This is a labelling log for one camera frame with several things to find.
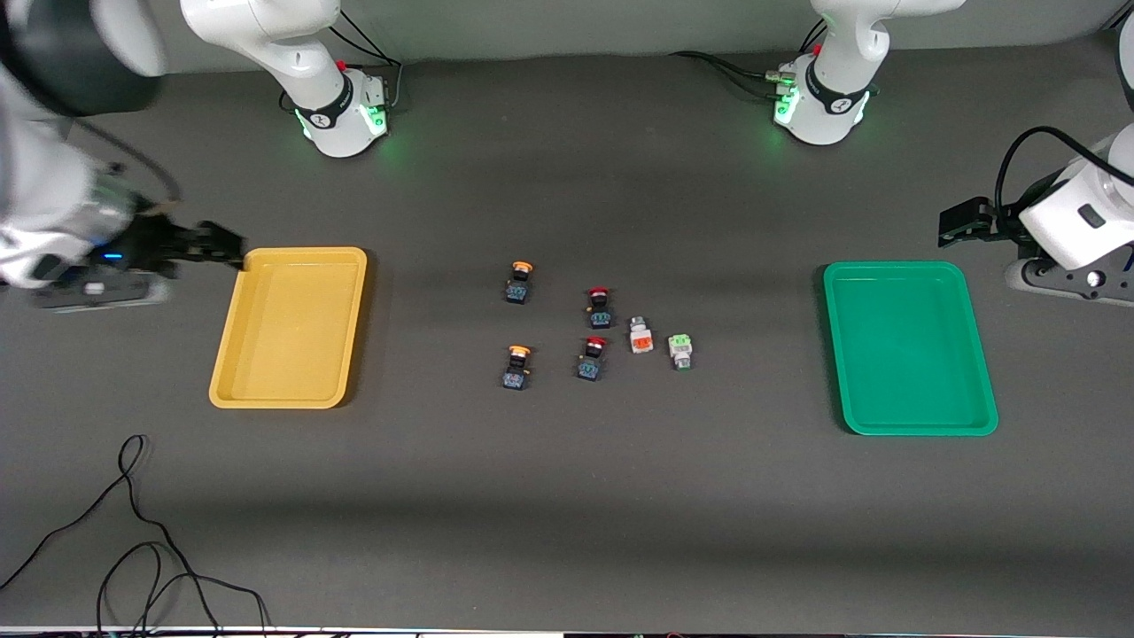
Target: tray rim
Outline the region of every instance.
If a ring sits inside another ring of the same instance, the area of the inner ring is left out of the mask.
[[[955,428],[950,426],[922,426],[917,428],[905,428],[902,432],[890,432],[888,428],[872,428],[863,426],[855,419],[850,409],[849,390],[846,384],[845,354],[841,349],[841,335],[839,334],[838,311],[835,303],[832,283],[838,279],[838,272],[850,267],[898,267],[898,266],[931,266],[940,267],[954,277],[959,283],[962,311],[965,314],[965,334],[970,346],[976,354],[976,375],[979,377],[981,393],[983,394],[984,408],[988,411],[988,423],[980,428]],[[980,332],[976,326],[976,314],[973,311],[972,297],[968,294],[968,281],[965,273],[955,263],[948,261],[836,261],[829,263],[823,269],[823,294],[827,300],[827,315],[830,324],[831,350],[835,355],[835,368],[838,376],[839,401],[841,402],[843,419],[847,427],[864,436],[946,436],[946,437],[980,437],[992,434],[1000,424],[1000,415],[996,407],[996,397],[992,394],[992,381],[989,376],[988,364],[984,358],[984,347],[981,343]]]
[[[327,410],[335,408],[346,397],[347,384],[350,377],[350,360],[354,354],[354,341],[358,329],[358,313],[362,307],[362,292],[363,286],[366,281],[366,263],[367,256],[366,252],[357,246],[280,246],[280,247],[259,247],[248,250],[245,255],[245,262],[261,254],[289,254],[289,253],[311,253],[311,252],[322,252],[328,254],[349,254],[353,256],[358,264],[358,273],[356,275],[356,284],[354,296],[350,299],[350,322],[347,325],[347,339],[346,352],[342,356],[342,366],[339,374],[339,386],[335,392],[335,395],[327,400],[311,401],[311,400],[280,400],[280,401],[265,401],[265,400],[243,400],[243,399],[225,399],[220,397],[220,377],[221,371],[225,367],[226,357],[228,352],[229,343],[232,339],[232,333],[235,331],[234,324],[236,323],[236,312],[237,312],[237,299],[240,297],[245,284],[247,284],[247,279],[251,275],[251,270],[240,270],[236,274],[236,283],[232,286],[232,296],[228,304],[228,313],[225,316],[225,330],[221,333],[220,346],[217,349],[217,361],[213,364],[213,375],[212,380],[209,382],[209,401],[213,406],[226,410]]]

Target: gray table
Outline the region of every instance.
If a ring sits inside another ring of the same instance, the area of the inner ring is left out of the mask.
[[[896,53],[830,148],[674,58],[414,65],[392,135],[345,161],[276,110],[266,74],[172,78],[155,108],[101,121],[176,172],[179,219],[380,261],[355,397],[212,408],[223,266],[187,266],[172,301],[133,311],[51,315],[9,291],[2,571],[145,433],[144,508],[277,624],[1128,636],[1134,314],[1006,289],[1007,245],[934,245],[938,211],[988,194],[1025,127],[1093,141],[1131,119],[1112,44]],[[1068,156],[1030,142],[1012,192]],[[538,267],[523,307],[499,298],[515,258]],[[840,427],[813,284],[844,258],[965,271],[995,435]],[[615,348],[601,383],[574,380],[594,284],[621,317],[693,335],[697,369]],[[539,351],[509,393],[517,342]],[[102,575],[149,537],[115,496],[0,619],[93,622]],[[124,616],[145,563],[111,590]],[[255,622],[247,599],[212,598]],[[201,624],[192,602],[167,622]]]

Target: white toy figure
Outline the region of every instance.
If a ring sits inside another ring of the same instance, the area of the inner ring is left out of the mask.
[[[646,327],[645,318],[642,316],[631,318],[631,350],[634,355],[653,350],[653,333]]]
[[[693,368],[693,340],[689,335],[669,338],[669,356],[674,359],[674,369],[678,373]]]

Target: small toy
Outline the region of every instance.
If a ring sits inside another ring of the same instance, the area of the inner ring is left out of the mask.
[[[532,275],[532,264],[526,261],[513,262],[511,279],[503,289],[505,300],[519,304],[527,300],[527,278]]]
[[[578,371],[575,376],[589,382],[599,381],[599,371],[602,368],[602,349],[606,347],[607,340],[602,338],[586,338],[583,355],[578,356]]]
[[[693,368],[693,340],[689,335],[669,338],[669,356],[674,359],[674,369],[678,373]]]
[[[631,350],[634,355],[653,350],[653,333],[646,327],[645,318],[642,316],[631,318]]]
[[[522,346],[508,348],[508,369],[503,372],[503,388],[508,390],[524,390],[527,383],[527,356],[532,355],[532,349]]]
[[[591,288],[586,290],[586,297],[591,301],[591,305],[586,307],[586,311],[591,313],[591,329],[595,331],[609,329],[610,324],[615,321],[610,308],[607,306],[610,290],[607,288]]]

